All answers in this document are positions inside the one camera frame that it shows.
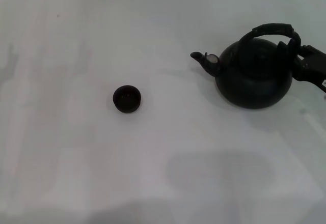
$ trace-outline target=white table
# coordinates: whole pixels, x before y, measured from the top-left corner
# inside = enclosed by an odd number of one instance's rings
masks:
[[[326,51],[325,1],[0,0],[0,223],[324,223],[323,92],[243,110],[189,54],[268,22]]]

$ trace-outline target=black kettle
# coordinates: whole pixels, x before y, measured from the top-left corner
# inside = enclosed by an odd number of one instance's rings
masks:
[[[276,45],[257,38],[264,35],[282,35],[291,40]],[[326,54],[312,46],[301,46],[299,35],[289,24],[254,28],[220,57],[200,52],[193,52],[191,57],[215,77],[227,100],[243,108],[266,108],[277,103],[288,92],[292,78],[311,82],[326,93]]]

